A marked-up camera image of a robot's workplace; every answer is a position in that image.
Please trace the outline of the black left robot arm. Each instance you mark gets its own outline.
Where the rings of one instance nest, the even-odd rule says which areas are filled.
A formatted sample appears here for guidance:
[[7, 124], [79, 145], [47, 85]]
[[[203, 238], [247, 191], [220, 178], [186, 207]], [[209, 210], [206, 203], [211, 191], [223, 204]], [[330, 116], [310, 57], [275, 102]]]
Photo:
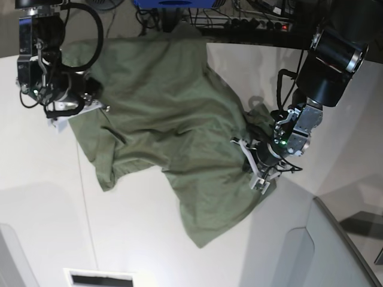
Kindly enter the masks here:
[[317, 21], [303, 65], [278, 72], [277, 109], [268, 129], [247, 126], [242, 170], [267, 181], [278, 172], [298, 172], [289, 156], [308, 149], [323, 108], [336, 106], [366, 57], [369, 43], [382, 31], [382, 1], [331, 1]]

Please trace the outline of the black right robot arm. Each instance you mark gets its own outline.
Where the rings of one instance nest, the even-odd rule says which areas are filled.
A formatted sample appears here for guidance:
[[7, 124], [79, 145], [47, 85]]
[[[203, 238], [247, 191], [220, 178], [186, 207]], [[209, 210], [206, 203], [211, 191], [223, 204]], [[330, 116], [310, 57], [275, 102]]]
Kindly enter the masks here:
[[[15, 1], [14, 7], [26, 13], [19, 18], [17, 84], [20, 95], [28, 95], [37, 105], [44, 104], [49, 96], [66, 92], [71, 75], [89, 70], [97, 61], [104, 43], [104, 27], [98, 13], [79, 2]], [[62, 19], [60, 12], [66, 11], [69, 16], [72, 10], [87, 12], [97, 28], [95, 52], [87, 63], [80, 66], [68, 66], [62, 62], [61, 46], [69, 19]]]

